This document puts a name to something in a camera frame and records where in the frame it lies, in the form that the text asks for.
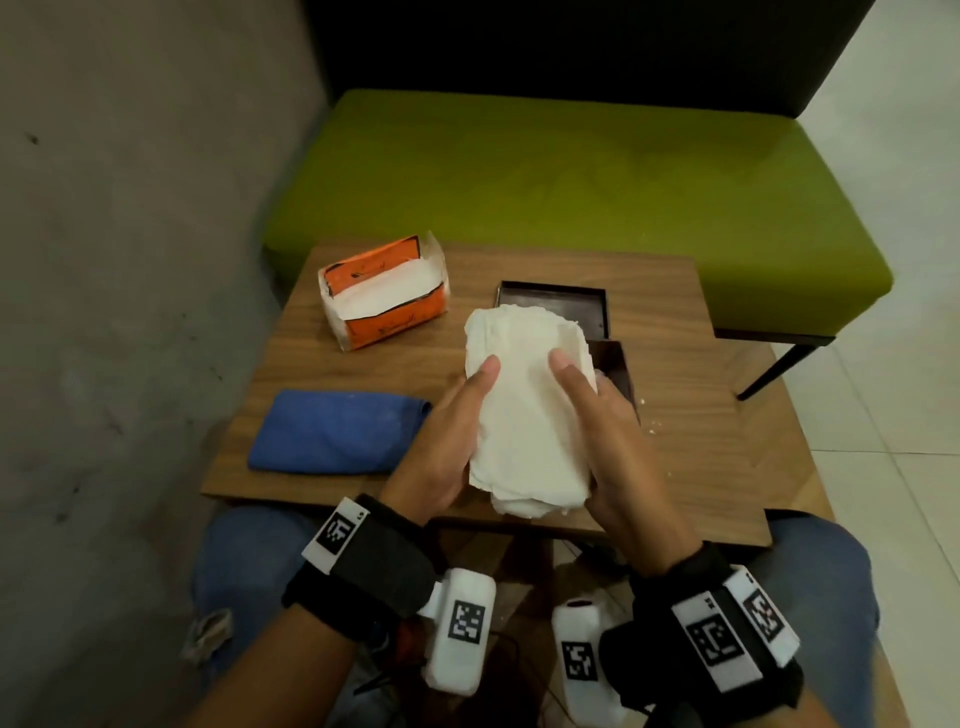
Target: blue jeans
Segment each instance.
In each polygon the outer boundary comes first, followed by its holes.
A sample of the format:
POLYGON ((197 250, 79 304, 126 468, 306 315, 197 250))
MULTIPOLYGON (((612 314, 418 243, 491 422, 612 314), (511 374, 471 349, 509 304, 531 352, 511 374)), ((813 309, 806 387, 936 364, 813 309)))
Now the blue jeans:
MULTIPOLYGON (((841 728, 869 728, 873 720, 872 660, 879 622, 870 558, 841 526, 814 516, 772 521, 774 547, 750 570, 777 602, 803 642, 798 660, 806 683, 841 728)), ((203 667, 209 683, 223 673, 279 613, 280 596, 300 567, 300 551, 317 526, 292 511, 242 506, 210 524, 193 574, 199 616, 230 609, 233 639, 203 667)), ((396 707, 386 691, 353 705, 352 688, 373 678, 365 657, 341 693, 331 725, 381 728, 396 707)), ((694 716, 677 716, 688 725, 694 716)))

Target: wooden tabletop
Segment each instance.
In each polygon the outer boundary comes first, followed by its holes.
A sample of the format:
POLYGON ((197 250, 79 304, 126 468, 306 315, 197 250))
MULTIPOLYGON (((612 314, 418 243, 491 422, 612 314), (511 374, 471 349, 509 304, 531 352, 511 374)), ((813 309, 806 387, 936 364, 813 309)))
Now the wooden tabletop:
MULTIPOLYGON (((436 400, 464 368, 464 323, 493 306, 502 280, 604 288, 611 338, 624 348, 640 421, 653 439, 677 503, 712 541, 771 543, 718 342, 690 258, 519 250, 444 243, 450 310, 356 352, 341 352, 324 316, 317 271, 384 241, 318 245, 273 335, 250 389, 207 473, 208 496, 335 505, 376 493, 384 475, 291 475, 247 468, 247 456, 282 389, 393 392, 436 400)), ((467 487, 444 521, 551 535, 602 535, 584 509, 526 521, 497 514, 490 496, 467 487)))

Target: hand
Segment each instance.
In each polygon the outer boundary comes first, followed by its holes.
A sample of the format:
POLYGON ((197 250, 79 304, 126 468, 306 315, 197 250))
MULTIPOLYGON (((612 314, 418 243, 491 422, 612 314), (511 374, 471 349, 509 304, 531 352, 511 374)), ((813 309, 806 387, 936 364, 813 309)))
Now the hand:
POLYGON ((488 356, 476 374, 461 376, 444 393, 383 486, 381 502, 419 525, 450 507, 477 448, 480 406, 499 374, 500 360, 488 356))
POLYGON ((596 481, 587 510, 642 575, 664 573, 703 542, 671 502, 663 470, 643 435, 634 407, 597 373, 597 391, 559 349, 548 358, 553 376, 580 421, 596 481))

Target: blue towel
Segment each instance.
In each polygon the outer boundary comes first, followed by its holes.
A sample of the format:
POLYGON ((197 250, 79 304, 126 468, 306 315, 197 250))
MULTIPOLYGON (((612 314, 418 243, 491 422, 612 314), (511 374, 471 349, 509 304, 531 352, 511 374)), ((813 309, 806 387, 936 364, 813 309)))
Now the blue towel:
POLYGON ((274 399, 247 465, 282 473, 389 473, 410 448, 430 402, 374 392, 302 392, 274 399))

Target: orange packaging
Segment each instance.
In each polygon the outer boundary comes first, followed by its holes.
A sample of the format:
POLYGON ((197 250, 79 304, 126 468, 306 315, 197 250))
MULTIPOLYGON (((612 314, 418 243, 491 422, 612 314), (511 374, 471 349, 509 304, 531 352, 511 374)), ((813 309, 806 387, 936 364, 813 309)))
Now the orange packaging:
POLYGON ((450 298, 444 252, 431 232, 328 265, 319 278, 326 318, 345 352, 440 316, 450 298))

